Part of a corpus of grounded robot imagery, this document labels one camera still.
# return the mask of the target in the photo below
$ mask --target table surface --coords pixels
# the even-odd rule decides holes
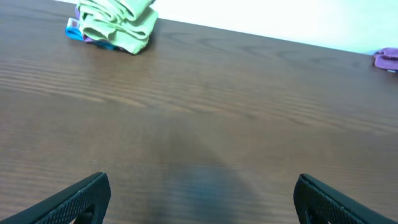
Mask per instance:
[[[398,220],[398,78],[370,56],[166,20],[133,56],[72,15],[0,2],[0,219],[103,171],[105,223],[298,223],[301,173]]]

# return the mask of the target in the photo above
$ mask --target wood grain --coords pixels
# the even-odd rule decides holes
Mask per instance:
[[[98,171],[105,223],[298,223],[309,173],[398,220],[398,79],[368,55],[159,20],[132,56],[0,2],[0,219]]]

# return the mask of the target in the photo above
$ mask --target white wall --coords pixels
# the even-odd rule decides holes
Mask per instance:
[[[153,8],[164,19],[362,54],[398,47],[398,0],[157,0]]]

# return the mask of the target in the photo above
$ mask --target green towel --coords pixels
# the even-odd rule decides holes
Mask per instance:
[[[152,0],[79,0],[82,31],[94,40],[107,40],[136,54],[149,40],[157,12]]]

